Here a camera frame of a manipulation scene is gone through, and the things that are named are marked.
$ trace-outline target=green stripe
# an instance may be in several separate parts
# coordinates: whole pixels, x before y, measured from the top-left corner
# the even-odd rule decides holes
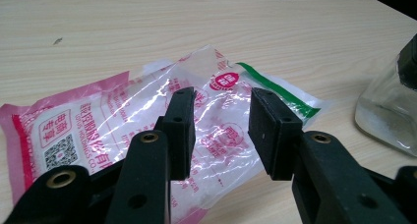
[[[242,66],[249,73],[249,75],[252,76],[252,78],[254,78],[255,80],[257,80],[260,84],[267,88],[270,88],[271,90],[279,94],[285,101],[287,101],[287,104],[293,104],[293,107],[295,107],[296,111],[300,112],[307,119],[312,118],[320,111],[320,108],[311,107],[310,105],[306,104],[303,100],[297,98],[294,94],[288,92],[281,85],[276,84],[270,81],[269,79],[265,78],[250,65],[247,65],[245,63],[237,64]]]

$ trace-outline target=red logo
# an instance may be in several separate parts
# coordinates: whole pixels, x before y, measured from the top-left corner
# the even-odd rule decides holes
[[[214,90],[229,90],[236,85],[239,75],[236,73],[225,73],[211,78],[210,88]]]

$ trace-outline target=pink label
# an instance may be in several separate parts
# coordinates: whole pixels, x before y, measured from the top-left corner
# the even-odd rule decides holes
[[[236,85],[239,74],[225,73],[215,78],[211,78],[210,87],[214,90],[229,90]]]
[[[42,148],[47,147],[53,141],[71,130],[71,111],[68,109],[52,118],[43,121],[39,125],[39,138]]]

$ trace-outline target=wooden table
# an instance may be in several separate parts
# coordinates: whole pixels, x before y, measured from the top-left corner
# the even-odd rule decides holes
[[[333,134],[362,166],[393,177],[417,160],[362,134],[353,115],[359,94],[416,31],[415,20],[375,0],[0,0],[0,105],[31,105],[211,44],[331,100],[309,130]],[[3,133],[0,199],[4,220],[12,202]],[[264,172],[202,221],[299,222],[290,182]]]

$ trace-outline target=package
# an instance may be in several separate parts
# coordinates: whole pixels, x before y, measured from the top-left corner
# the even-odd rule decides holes
[[[123,73],[32,106],[3,105],[0,123],[7,138],[14,203],[54,167],[77,164],[93,174],[123,159],[131,138],[151,130],[165,114],[172,93],[193,86],[196,144],[191,176],[172,182],[171,216],[173,223],[197,223],[221,197],[263,170],[247,134],[252,87],[275,91],[305,125],[328,105],[247,64],[229,64],[211,46],[175,64],[152,66],[157,70],[145,76],[129,80],[129,73]]]

